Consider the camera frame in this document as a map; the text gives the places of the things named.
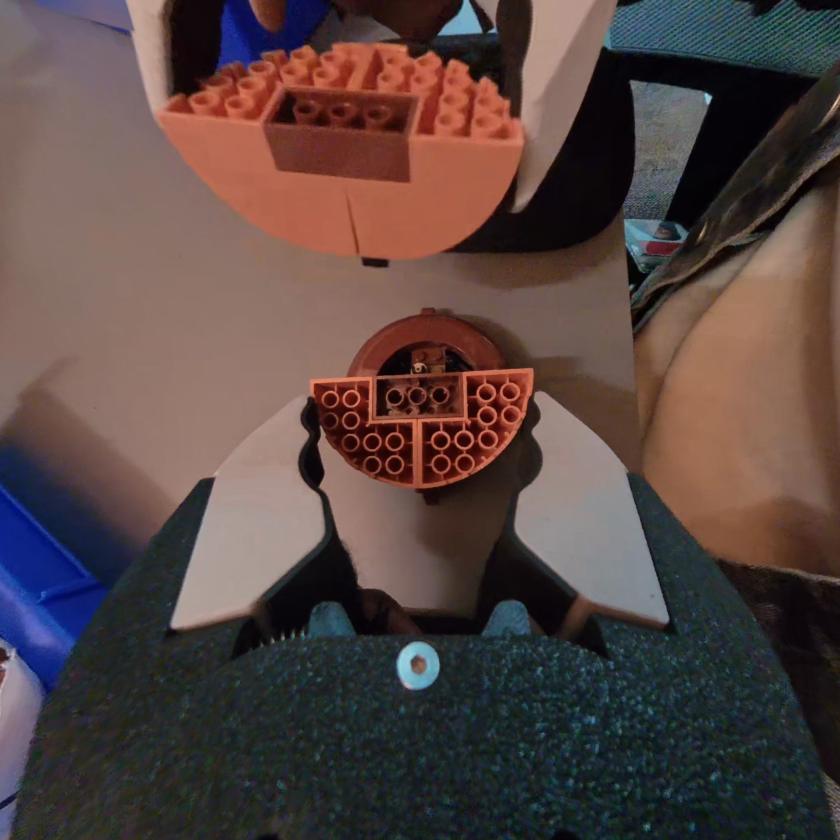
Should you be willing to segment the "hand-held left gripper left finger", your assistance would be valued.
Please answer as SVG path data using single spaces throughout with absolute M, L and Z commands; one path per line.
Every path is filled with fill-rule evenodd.
M 310 433 L 297 396 L 219 466 L 170 628 L 187 631 L 253 618 L 273 631 L 270 590 L 327 538 L 324 506 L 301 473 Z

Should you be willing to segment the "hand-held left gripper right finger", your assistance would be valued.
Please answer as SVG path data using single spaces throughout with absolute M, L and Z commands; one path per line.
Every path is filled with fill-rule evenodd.
M 551 634 L 576 638 L 592 616 L 664 630 L 669 613 L 623 462 L 549 395 L 532 398 L 541 465 L 518 495 L 512 531 L 571 590 Z

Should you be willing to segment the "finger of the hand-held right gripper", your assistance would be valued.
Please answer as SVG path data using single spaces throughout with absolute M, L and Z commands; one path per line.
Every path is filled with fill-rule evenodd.
M 590 85 L 616 1 L 500 1 L 496 29 L 524 146 L 512 212 L 534 198 Z
M 218 1 L 128 1 L 132 40 L 153 114 L 212 76 L 220 53 Z

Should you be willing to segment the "round brown orange lego build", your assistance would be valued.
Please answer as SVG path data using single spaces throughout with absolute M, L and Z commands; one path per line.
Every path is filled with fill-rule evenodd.
M 310 380 L 322 435 L 343 461 L 393 487 L 434 495 L 509 447 L 534 392 L 477 326 L 432 308 L 376 332 L 342 377 Z

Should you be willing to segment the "orange half-round lego section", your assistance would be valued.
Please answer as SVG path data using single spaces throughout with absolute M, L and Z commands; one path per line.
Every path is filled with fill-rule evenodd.
M 223 66 L 158 111 L 195 173 L 270 235 L 337 256 L 453 249 L 502 204 L 524 135 L 497 85 L 404 45 Z

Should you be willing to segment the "blue bin with lego pieces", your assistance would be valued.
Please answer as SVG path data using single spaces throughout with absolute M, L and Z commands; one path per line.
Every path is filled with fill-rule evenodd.
M 46 691 L 108 592 L 1 488 L 1 636 Z

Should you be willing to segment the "grey mesh office chair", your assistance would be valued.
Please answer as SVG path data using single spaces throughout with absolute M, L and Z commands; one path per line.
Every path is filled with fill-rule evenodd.
M 833 2 L 634 2 L 607 40 L 631 81 L 626 217 L 689 228 L 782 114 L 838 61 Z

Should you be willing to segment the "person's beige shirt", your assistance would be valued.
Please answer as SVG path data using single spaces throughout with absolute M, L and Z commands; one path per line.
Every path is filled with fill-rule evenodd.
M 838 281 L 828 182 L 637 333 L 644 475 L 720 558 L 838 576 Z

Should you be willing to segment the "red white packet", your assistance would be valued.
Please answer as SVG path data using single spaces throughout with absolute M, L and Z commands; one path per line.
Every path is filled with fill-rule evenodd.
M 660 219 L 626 218 L 624 232 L 627 253 L 644 274 L 668 262 L 688 236 L 681 224 Z

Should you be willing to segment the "torn white paper bag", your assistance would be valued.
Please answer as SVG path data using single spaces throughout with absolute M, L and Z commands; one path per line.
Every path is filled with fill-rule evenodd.
M 39 677 L 19 652 L 1 641 L 1 809 L 9 823 L 46 698 Z

